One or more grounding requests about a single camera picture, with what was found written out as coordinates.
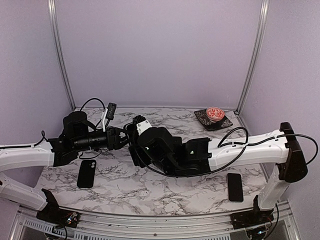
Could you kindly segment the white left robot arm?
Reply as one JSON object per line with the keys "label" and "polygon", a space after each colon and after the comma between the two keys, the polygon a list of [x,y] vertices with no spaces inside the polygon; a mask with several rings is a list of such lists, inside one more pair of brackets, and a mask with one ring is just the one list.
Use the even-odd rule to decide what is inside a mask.
{"label": "white left robot arm", "polygon": [[63,211],[55,204],[52,193],[38,190],[7,177],[4,172],[26,167],[61,167],[76,160],[80,152],[98,149],[119,150],[129,143],[124,129],[102,126],[88,121],[83,111],[63,118],[58,138],[42,139],[29,145],[4,145],[0,148],[0,196],[22,206],[41,211],[53,223],[63,219]]}

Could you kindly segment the aluminium corner post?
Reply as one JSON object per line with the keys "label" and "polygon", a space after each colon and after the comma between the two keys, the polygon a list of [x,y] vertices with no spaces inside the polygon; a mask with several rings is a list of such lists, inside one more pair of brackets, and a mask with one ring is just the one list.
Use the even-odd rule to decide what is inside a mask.
{"label": "aluminium corner post", "polygon": [[245,76],[244,85],[242,88],[242,92],[236,107],[236,112],[238,115],[241,114],[245,107],[245,103],[247,100],[247,97],[249,95],[250,87],[253,82],[255,68],[258,62],[259,54],[261,52],[261,48],[263,45],[266,25],[267,25],[267,18],[268,18],[268,12],[269,12],[269,6],[270,1],[269,0],[262,0],[261,6],[260,6],[260,13],[259,13],[259,19],[257,23],[257,30],[256,35],[253,43],[253,50],[249,61],[248,70]]}
{"label": "aluminium corner post", "polygon": [[69,76],[67,73],[67,68],[65,64],[65,59],[63,55],[63,48],[60,38],[59,24],[58,24],[58,16],[56,11],[56,1],[48,0],[48,12],[50,18],[50,24],[52,29],[53,41],[55,45],[56,56],[58,60],[58,66],[62,77],[63,86],[66,92],[67,100],[71,110],[76,109],[75,99],[72,93],[72,88],[69,80]]}

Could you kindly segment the right aluminium corner post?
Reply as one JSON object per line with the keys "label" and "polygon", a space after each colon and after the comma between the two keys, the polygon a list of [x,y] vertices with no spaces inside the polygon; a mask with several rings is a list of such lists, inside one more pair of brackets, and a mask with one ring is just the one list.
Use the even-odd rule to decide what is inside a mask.
{"label": "right aluminium corner post", "polygon": [[263,45],[266,25],[267,25],[267,18],[268,18],[268,12],[269,12],[269,6],[270,1],[269,0],[262,0],[261,6],[260,6],[260,13],[259,13],[259,19],[257,23],[257,30],[256,35],[253,43],[253,50],[249,61],[248,70],[245,76],[244,85],[242,88],[242,92],[236,107],[236,112],[238,115],[241,114],[245,107],[245,103],[247,100],[247,97],[249,95],[250,87],[253,82],[255,68],[258,62],[259,54],[261,52],[261,48]]}

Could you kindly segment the red white patterned bowl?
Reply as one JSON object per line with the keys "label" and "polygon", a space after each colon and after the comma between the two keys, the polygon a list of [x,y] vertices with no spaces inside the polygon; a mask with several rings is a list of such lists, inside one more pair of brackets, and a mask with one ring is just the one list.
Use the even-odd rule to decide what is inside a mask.
{"label": "red white patterned bowl", "polygon": [[206,116],[211,122],[216,123],[225,117],[225,112],[218,107],[208,107],[206,109]]}

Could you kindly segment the black patterned rectangular plate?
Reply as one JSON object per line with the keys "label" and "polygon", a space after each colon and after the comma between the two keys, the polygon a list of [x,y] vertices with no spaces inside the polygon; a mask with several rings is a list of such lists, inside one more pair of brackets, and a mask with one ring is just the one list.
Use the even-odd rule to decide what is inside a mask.
{"label": "black patterned rectangular plate", "polygon": [[201,125],[210,132],[222,130],[233,126],[233,123],[226,116],[224,116],[220,121],[210,120],[205,109],[194,111],[194,115],[201,123]]}

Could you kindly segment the black phone case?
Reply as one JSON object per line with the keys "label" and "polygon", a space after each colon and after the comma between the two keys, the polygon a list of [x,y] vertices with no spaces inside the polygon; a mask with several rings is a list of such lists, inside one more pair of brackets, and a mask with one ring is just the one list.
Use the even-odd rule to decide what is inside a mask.
{"label": "black phone case", "polygon": [[135,142],[135,131],[137,130],[137,127],[133,123],[128,123],[123,126],[123,130],[125,131],[125,134],[129,140],[129,145],[133,145]]}
{"label": "black phone case", "polygon": [[90,189],[94,186],[96,166],[97,162],[94,159],[81,162],[76,184],[78,188]]}

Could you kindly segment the left aluminium corner post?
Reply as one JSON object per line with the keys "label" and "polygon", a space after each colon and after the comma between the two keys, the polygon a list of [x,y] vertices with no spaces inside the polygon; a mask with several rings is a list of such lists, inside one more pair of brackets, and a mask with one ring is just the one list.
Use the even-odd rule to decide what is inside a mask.
{"label": "left aluminium corner post", "polygon": [[72,88],[69,80],[69,76],[67,73],[67,68],[65,64],[65,59],[63,55],[63,48],[60,38],[59,24],[58,24],[58,16],[56,11],[56,1],[48,0],[48,12],[50,18],[50,24],[52,29],[53,41],[55,45],[56,56],[58,60],[58,66],[62,77],[63,86],[66,92],[67,100],[71,110],[76,109],[75,99],[72,93]]}

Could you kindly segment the aluminium front rail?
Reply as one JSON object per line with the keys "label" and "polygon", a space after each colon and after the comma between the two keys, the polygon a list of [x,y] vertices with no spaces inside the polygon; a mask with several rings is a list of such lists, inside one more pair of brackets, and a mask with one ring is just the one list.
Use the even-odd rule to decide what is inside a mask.
{"label": "aluminium front rail", "polygon": [[246,226],[239,211],[182,216],[143,216],[78,212],[76,227],[56,228],[37,218],[34,210],[19,207],[10,240],[299,240],[287,202],[279,202],[273,218]]}

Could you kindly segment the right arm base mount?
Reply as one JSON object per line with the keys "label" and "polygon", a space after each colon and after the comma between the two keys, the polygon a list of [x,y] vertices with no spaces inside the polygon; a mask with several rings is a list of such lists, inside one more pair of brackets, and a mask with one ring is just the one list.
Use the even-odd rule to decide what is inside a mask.
{"label": "right arm base mount", "polygon": [[234,230],[265,224],[274,220],[273,210],[261,210],[258,206],[258,195],[253,200],[253,209],[232,213],[231,224]]}

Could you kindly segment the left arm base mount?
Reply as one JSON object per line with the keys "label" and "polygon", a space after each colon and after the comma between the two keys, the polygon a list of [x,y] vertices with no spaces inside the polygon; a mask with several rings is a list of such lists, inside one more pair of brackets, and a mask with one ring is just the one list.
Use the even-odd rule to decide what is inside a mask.
{"label": "left arm base mount", "polygon": [[77,211],[60,208],[51,191],[44,188],[41,191],[46,197],[46,205],[42,210],[37,211],[36,218],[62,227],[76,228],[80,214]]}

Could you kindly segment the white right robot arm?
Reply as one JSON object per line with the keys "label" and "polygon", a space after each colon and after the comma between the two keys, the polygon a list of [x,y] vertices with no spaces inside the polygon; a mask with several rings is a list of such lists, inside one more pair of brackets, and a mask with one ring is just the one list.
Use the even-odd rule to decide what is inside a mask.
{"label": "white right robot arm", "polygon": [[135,166],[156,166],[160,174],[174,178],[199,177],[228,167],[273,163],[265,187],[257,196],[257,206],[247,219],[258,224],[267,216],[291,183],[308,173],[304,153],[288,122],[269,133],[227,139],[194,138],[182,142],[164,127],[153,127],[148,120],[125,127],[130,137],[129,151]]}

